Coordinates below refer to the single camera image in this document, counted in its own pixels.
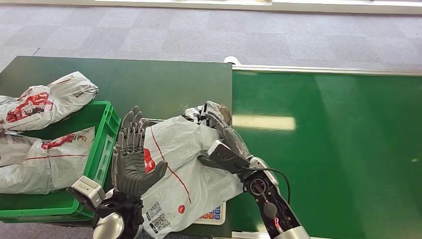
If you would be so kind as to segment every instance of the digital scale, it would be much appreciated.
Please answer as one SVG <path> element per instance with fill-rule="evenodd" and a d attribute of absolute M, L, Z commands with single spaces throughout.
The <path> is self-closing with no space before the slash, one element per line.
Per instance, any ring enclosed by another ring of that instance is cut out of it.
<path fill-rule="evenodd" d="M 221 225 L 225 222 L 225 202 L 198 218 L 194 224 Z"/>

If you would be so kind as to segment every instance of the plastic mailing bag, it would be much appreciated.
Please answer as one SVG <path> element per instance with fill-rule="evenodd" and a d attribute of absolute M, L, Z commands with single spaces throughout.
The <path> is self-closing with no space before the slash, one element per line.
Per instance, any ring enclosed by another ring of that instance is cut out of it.
<path fill-rule="evenodd" d="M 84 172 L 94 137 L 95 127 L 52 141 L 0 135 L 0 162 L 8 162 L 0 167 L 0 193 L 47 194 L 70 187 Z M 22 146 L 3 147 L 13 139 Z"/>
<path fill-rule="evenodd" d="M 218 131 L 178 116 L 148 127 L 144 154 L 146 172 L 161 160 L 168 162 L 166 175 L 141 199 L 144 229 L 162 239 L 178 232 L 221 203 L 242 192 L 236 175 L 202 165 L 197 156 L 219 139 Z"/>
<path fill-rule="evenodd" d="M 31 86 L 17 99 L 0 97 L 0 131 L 45 128 L 80 110 L 97 92 L 96 85 L 74 72 L 47 86 Z"/>

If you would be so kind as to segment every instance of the black cable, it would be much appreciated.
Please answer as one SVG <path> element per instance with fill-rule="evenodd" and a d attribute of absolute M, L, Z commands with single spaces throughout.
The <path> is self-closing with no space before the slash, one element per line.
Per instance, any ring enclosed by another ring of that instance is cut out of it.
<path fill-rule="evenodd" d="M 290 204 L 290 182 L 289 182 L 289 180 L 287 179 L 287 176 L 284 173 L 280 172 L 279 170 L 277 170 L 275 168 L 248 168 L 248 167 L 243 167 L 241 165 L 237 165 L 237 166 L 241 167 L 243 169 L 246 169 L 246 170 L 250 170 L 250 171 L 273 171 L 273 172 L 279 173 L 281 176 L 283 176 L 284 181 L 286 182 L 286 185 L 287 185 L 287 203 Z"/>

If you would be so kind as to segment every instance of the red logo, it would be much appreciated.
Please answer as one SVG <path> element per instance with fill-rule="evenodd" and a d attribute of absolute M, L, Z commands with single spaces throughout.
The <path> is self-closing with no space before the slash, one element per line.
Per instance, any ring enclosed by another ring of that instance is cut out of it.
<path fill-rule="evenodd" d="M 151 153 L 147 148 L 144 148 L 145 172 L 149 173 L 155 168 L 155 162 L 152 160 Z"/>
<path fill-rule="evenodd" d="M 7 112 L 6 121 L 16 122 L 33 114 L 39 114 L 52 109 L 53 102 L 48 100 L 48 93 L 41 92 L 37 95 L 29 96 L 26 101 L 17 106 L 13 111 Z"/>
<path fill-rule="evenodd" d="M 53 141 L 47 142 L 47 143 L 43 143 L 41 145 L 42 149 L 49 149 L 49 148 L 53 148 L 53 147 L 59 147 L 62 146 L 64 143 L 71 143 L 74 140 L 83 140 L 83 141 L 87 141 L 87 137 L 84 135 L 77 135 L 74 133 L 70 133 L 68 135 L 62 136 L 58 139 L 55 139 Z"/>
<path fill-rule="evenodd" d="M 180 214 L 183 214 L 185 212 L 185 205 L 180 205 L 178 210 Z"/>

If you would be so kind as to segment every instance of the red stripe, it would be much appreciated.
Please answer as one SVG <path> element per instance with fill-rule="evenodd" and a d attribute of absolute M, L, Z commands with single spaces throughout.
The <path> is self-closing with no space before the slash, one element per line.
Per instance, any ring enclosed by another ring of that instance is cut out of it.
<path fill-rule="evenodd" d="M 70 156 L 88 157 L 88 155 L 81 155 L 81 154 L 53 155 L 53 156 L 50 156 L 50 157 L 55 158 L 55 157 L 70 157 Z"/>
<path fill-rule="evenodd" d="M 32 91 L 32 88 L 31 88 L 31 89 L 29 89 L 28 94 L 26 94 L 26 95 L 24 95 L 24 96 L 19 97 L 16 101 L 20 101 L 23 97 L 26 97 L 27 95 L 29 95 L 29 93 L 31 93 L 31 91 Z"/>
<path fill-rule="evenodd" d="M 58 85 L 58 84 L 64 83 L 64 82 L 69 81 L 69 80 L 71 80 L 71 79 L 72 79 L 72 78 L 70 78 L 70 79 L 68 79 L 68 80 L 65 80 L 65 81 L 57 82 L 56 84 L 54 84 L 54 85 L 52 85 L 52 86 L 55 86 L 55 85 Z"/>
<path fill-rule="evenodd" d="M 164 161 L 166 161 L 166 159 L 164 158 L 164 156 L 163 156 L 163 153 L 161 152 L 161 149 L 160 149 L 160 146 L 158 146 L 158 143 L 157 143 L 157 141 L 155 140 L 155 137 L 154 137 L 154 133 L 152 132 L 152 127 L 150 127 L 150 130 L 151 130 L 151 135 L 152 135 L 152 139 L 154 140 L 154 143 L 155 143 L 155 145 L 157 146 L 157 149 L 158 149 L 158 151 L 160 152 L 160 155 L 161 155 L 161 158 L 164 160 Z M 192 203 L 192 201 L 191 201 L 191 195 L 189 194 L 189 191 L 188 191 L 188 189 L 186 188 L 186 185 L 183 183 L 183 181 L 179 178 L 179 176 L 177 176 L 177 174 L 170 168 L 170 166 L 169 165 L 167 165 L 167 168 L 169 169 L 169 171 L 172 173 L 172 174 L 174 174 L 174 176 L 176 176 L 176 178 L 179 180 L 179 182 L 183 185 L 183 187 L 185 188 L 185 191 L 186 191 L 186 193 L 188 194 L 188 199 L 189 199 L 189 202 L 190 203 Z"/>
<path fill-rule="evenodd" d="M 88 157 L 88 155 L 81 155 L 81 154 L 65 154 L 65 155 L 53 155 L 53 156 L 48 155 L 47 157 L 56 158 L 56 157 L 70 157 L 70 156 Z M 25 160 L 41 159 L 41 158 L 47 158 L 47 157 L 34 157 L 34 158 L 27 158 Z"/>
<path fill-rule="evenodd" d="M 25 160 L 31 160 L 31 159 L 40 159 L 40 158 L 47 158 L 47 157 L 35 157 L 35 158 L 27 158 Z"/>

